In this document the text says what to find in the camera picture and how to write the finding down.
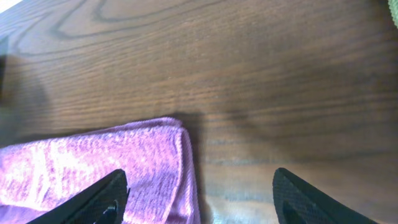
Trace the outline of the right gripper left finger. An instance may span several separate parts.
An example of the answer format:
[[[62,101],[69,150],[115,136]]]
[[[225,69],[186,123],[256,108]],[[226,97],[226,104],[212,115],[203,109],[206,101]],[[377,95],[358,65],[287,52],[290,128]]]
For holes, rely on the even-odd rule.
[[[121,224],[130,189],[126,173],[116,169],[30,224]]]

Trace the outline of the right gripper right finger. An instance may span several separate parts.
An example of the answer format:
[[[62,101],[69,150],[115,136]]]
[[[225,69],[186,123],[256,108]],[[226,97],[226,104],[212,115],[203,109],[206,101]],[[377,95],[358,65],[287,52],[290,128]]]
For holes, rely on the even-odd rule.
[[[376,224],[282,167],[274,172],[272,193],[280,224]]]

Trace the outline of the purple microfiber cloth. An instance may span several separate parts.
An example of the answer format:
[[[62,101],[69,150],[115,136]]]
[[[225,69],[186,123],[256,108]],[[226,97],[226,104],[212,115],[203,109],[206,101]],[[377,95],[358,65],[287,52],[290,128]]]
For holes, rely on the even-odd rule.
[[[192,145],[157,118],[1,149],[1,222],[27,223],[112,171],[126,173],[124,223],[199,223]]]

